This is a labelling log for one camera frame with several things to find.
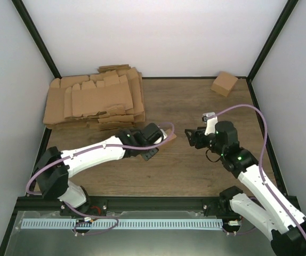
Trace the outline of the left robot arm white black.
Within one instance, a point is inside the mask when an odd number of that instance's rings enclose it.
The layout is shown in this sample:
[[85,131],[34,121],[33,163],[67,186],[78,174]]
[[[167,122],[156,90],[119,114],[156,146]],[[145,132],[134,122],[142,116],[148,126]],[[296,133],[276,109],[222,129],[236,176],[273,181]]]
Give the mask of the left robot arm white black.
[[58,199],[79,215],[91,213],[91,199],[82,186],[70,178],[91,167],[141,155],[149,160],[165,141],[166,132],[155,123],[143,129],[124,129],[110,138],[83,148],[60,151],[50,147],[34,168],[36,183],[44,199]]

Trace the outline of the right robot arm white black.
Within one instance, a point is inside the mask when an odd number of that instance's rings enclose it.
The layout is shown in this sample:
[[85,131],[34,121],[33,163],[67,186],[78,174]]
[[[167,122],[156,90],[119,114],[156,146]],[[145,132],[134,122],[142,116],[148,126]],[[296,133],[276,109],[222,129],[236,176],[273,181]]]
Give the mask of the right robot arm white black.
[[306,255],[306,216],[270,181],[254,155],[240,146],[234,125],[208,122],[206,127],[186,129],[185,134],[190,146],[217,154],[223,167],[257,199],[254,202],[238,187],[230,187],[220,193],[221,212],[247,219],[270,241],[275,255]]

